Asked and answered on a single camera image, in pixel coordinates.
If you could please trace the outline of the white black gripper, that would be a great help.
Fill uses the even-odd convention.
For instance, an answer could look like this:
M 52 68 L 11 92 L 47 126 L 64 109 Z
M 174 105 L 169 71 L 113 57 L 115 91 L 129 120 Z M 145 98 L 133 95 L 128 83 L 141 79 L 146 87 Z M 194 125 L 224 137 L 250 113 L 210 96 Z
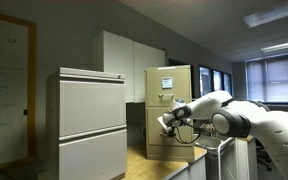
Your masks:
M 183 125 L 189 125 L 191 116 L 191 108 L 188 105 L 175 108 L 165 112 L 157 118 L 162 128 L 167 134 L 170 134 L 174 128 Z

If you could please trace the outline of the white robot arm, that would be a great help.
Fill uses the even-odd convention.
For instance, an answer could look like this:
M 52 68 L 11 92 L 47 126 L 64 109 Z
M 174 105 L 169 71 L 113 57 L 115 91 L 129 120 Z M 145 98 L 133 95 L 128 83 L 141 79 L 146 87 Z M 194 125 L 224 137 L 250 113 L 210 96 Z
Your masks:
M 175 100 L 176 106 L 157 118 L 170 135 L 186 119 L 209 120 L 215 130 L 226 137 L 253 136 L 264 146 L 269 157 L 288 180 L 288 112 L 273 111 L 260 102 L 235 100 L 223 90 L 208 93 L 185 104 Z

